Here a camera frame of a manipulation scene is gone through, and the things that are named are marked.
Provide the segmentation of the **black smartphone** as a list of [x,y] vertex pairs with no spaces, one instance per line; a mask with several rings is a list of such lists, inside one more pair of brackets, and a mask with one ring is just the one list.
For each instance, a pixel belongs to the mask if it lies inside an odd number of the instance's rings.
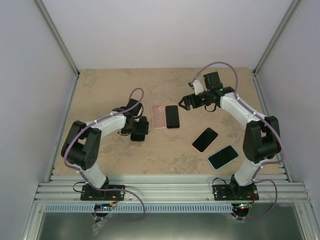
[[178,129],[180,127],[179,110],[177,105],[167,105],[165,107],[166,127],[168,129]]

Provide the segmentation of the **light pink phone case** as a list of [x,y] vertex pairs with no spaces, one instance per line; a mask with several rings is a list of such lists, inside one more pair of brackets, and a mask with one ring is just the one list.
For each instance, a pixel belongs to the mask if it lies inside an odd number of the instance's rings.
[[163,129],[167,126],[165,106],[163,104],[151,106],[151,119],[154,129]]

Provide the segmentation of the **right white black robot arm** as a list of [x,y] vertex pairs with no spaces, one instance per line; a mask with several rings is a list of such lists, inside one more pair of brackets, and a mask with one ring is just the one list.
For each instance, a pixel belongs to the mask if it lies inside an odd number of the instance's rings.
[[275,116],[265,116],[245,103],[237,88],[224,87],[217,72],[203,76],[204,83],[194,78],[188,85],[194,93],[184,96],[178,105],[189,111],[214,105],[231,114],[245,129],[243,140],[244,160],[232,175],[229,193],[236,200],[247,195],[255,185],[258,172],[282,150],[279,121]]

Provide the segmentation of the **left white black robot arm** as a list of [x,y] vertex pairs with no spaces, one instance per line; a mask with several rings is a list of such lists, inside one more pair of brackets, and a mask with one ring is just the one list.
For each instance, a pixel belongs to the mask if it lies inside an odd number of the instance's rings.
[[144,107],[130,98],[126,106],[113,109],[108,115],[91,121],[75,121],[61,149],[67,167],[78,171],[85,183],[92,187],[92,194],[99,200],[110,193],[109,179],[97,164],[102,138],[116,132],[130,136],[133,142],[143,142],[149,133],[149,122],[143,115]]

